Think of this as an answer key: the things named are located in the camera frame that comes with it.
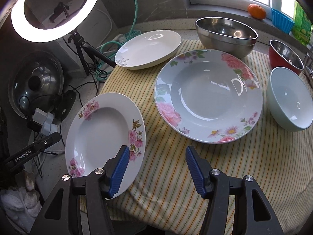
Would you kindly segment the small floral white plate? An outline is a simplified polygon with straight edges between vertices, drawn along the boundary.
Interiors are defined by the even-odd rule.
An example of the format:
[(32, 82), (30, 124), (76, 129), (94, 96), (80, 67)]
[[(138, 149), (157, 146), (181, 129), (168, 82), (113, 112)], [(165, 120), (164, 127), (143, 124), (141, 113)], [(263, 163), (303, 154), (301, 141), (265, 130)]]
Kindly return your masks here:
[(120, 93), (101, 94), (75, 116), (66, 139), (65, 158), (69, 174), (87, 176), (114, 158), (121, 146), (130, 150), (130, 160), (115, 197), (134, 182), (145, 154), (145, 125), (137, 105)]

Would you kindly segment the pale green ceramic bowl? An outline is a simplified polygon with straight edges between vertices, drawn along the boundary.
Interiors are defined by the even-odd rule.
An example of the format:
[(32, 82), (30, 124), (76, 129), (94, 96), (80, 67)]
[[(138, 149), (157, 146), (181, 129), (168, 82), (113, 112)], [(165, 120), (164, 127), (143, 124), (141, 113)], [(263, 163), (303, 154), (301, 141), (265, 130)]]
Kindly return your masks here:
[(285, 67), (272, 69), (267, 84), (270, 112), (283, 129), (299, 132), (312, 124), (312, 97), (302, 79)]

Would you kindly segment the plain white plate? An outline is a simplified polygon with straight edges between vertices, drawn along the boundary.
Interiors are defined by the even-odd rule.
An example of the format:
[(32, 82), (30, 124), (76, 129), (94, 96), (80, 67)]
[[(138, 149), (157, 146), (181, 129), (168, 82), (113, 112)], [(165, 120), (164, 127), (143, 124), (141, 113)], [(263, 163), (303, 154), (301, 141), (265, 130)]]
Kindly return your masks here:
[(115, 63), (128, 70), (147, 69), (171, 58), (181, 41), (180, 34), (172, 30), (149, 31), (122, 45)]

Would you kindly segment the red steel bowl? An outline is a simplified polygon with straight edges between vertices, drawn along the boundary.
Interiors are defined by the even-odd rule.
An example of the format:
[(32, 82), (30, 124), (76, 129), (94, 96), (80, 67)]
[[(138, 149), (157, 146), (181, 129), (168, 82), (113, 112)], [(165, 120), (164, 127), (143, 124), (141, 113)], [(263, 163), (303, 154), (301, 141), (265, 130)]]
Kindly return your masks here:
[(298, 54), (288, 45), (281, 41), (270, 40), (270, 47), (268, 50), (271, 68), (285, 67), (292, 70), (297, 75), (304, 70), (304, 65)]

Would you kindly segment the large steel bowl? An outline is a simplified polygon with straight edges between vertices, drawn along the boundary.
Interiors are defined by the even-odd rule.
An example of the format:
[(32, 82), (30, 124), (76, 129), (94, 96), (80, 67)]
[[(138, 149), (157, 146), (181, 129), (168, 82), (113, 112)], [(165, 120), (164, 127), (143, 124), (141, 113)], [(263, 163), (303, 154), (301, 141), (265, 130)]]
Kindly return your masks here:
[(220, 50), (238, 59), (249, 55), (258, 39), (258, 33), (253, 28), (228, 18), (200, 18), (195, 21), (195, 27), (205, 48)]

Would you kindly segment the white power adapter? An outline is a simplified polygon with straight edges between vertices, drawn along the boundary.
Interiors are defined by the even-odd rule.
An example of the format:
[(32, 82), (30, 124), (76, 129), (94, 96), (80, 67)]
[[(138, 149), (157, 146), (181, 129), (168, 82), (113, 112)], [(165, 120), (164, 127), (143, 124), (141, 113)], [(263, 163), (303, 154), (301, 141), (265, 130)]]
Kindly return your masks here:
[(54, 115), (50, 112), (36, 108), (32, 116), (32, 120), (41, 126), (40, 134), (49, 136), (54, 132), (59, 132), (58, 125), (54, 124)]

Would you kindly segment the white crumpled towel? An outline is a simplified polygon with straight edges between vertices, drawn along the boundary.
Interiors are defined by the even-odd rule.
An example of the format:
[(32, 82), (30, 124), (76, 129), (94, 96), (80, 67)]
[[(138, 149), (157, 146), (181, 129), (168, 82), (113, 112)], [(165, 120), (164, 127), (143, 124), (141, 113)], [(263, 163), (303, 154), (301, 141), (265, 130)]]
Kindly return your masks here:
[(21, 234), (29, 234), (42, 205), (32, 172), (17, 175), (17, 186), (1, 191), (1, 208), (9, 223)]

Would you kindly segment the glass pot lid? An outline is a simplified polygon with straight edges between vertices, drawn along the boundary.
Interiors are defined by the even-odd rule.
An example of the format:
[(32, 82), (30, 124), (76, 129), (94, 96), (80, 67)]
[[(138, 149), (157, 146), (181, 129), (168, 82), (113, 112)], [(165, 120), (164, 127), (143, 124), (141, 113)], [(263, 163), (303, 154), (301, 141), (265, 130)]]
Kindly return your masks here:
[(48, 52), (32, 52), (11, 73), (8, 99), (13, 110), (27, 119), (36, 108), (52, 111), (63, 85), (63, 69), (58, 59)]

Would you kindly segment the striped yellow cloth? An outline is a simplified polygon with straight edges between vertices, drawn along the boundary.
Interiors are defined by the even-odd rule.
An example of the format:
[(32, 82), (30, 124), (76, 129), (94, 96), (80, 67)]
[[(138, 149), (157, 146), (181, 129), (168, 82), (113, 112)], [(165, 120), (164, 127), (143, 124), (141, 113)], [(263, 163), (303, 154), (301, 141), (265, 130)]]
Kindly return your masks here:
[(264, 105), (246, 136), (209, 145), (173, 130), (154, 103), (154, 83), (161, 65), (143, 70), (117, 67), (102, 93), (132, 99), (144, 118), (146, 149), (133, 184), (108, 203), (114, 220), (140, 220), (177, 234), (198, 234), (208, 202), (196, 192), (185, 149), (193, 145), (211, 166), (233, 177), (252, 175), (271, 203), (283, 231), (296, 234), (312, 212), (312, 129), (288, 132)]

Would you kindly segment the black tripod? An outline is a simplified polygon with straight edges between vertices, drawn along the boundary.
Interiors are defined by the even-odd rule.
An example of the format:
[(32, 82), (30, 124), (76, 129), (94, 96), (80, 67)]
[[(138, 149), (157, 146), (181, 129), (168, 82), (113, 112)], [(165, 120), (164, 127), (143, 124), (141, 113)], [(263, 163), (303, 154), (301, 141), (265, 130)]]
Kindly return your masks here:
[(78, 57), (80, 58), (80, 61), (83, 65), (83, 68), (85, 70), (85, 73), (87, 76), (89, 76), (90, 71), (87, 66), (87, 62), (84, 59), (83, 52), (82, 50), (89, 56), (89, 58), (93, 61), (94, 65), (98, 65), (97, 58), (101, 61), (104, 61), (107, 63), (109, 66), (115, 68), (116, 63), (108, 58), (106, 55), (102, 54), (100, 51), (98, 51), (95, 47), (91, 46), (88, 42), (84, 40), (84, 38), (77, 32), (77, 31), (72, 31), (69, 35), (68, 42), (74, 43)]

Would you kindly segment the white plug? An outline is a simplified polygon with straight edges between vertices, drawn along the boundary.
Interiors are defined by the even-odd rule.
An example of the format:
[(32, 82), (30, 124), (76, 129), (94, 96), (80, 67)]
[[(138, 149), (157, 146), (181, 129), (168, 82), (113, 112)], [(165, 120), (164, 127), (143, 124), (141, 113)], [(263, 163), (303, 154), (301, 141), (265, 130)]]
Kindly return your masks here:
[(123, 45), (127, 41), (127, 37), (124, 34), (118, 34), (112, 39), (112, 41), (119, 42)]

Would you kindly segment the chrome faucet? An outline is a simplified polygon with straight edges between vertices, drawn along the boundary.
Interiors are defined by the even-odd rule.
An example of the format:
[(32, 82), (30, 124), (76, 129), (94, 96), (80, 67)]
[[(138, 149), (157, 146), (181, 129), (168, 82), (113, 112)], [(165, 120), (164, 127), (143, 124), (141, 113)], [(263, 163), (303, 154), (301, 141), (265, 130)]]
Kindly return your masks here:
[(309, 52), (306, 53), (303, 60), (304, 74), (308, 79), (310, 86), (313, 88), (313, 46), (311, 46)]

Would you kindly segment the green soap bottle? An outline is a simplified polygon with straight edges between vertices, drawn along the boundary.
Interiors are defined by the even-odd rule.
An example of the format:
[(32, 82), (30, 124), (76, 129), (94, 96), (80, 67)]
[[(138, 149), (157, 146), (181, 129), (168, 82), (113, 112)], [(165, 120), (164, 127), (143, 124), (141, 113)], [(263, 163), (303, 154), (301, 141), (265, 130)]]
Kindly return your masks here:
[(292, 34), (303, 45), (308, 45), (311, 38), (312, 24), (297, 1), (294, 2), (293, 21), (294, 26), (292, 28)]

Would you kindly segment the blue plastic cup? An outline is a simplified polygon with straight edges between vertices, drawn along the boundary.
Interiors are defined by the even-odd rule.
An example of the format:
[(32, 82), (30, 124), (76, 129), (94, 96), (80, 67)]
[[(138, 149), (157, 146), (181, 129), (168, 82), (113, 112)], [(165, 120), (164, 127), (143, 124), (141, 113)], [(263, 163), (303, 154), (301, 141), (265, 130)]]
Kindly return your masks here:
[(272, 23), (282, 32), (289, 34), (294, 26), (294, 21), (284, 13), (271, 8)]

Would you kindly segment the orange tangerine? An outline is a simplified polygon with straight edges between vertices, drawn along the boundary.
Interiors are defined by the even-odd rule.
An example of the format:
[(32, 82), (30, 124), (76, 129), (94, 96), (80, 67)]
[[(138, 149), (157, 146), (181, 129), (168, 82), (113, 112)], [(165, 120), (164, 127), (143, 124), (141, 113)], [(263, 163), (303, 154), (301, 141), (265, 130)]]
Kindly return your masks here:
[(267, 16), (265, 9), (258, 4), (248, 5), (247, 11), (253, 18), (258, 20), (263, 20)]

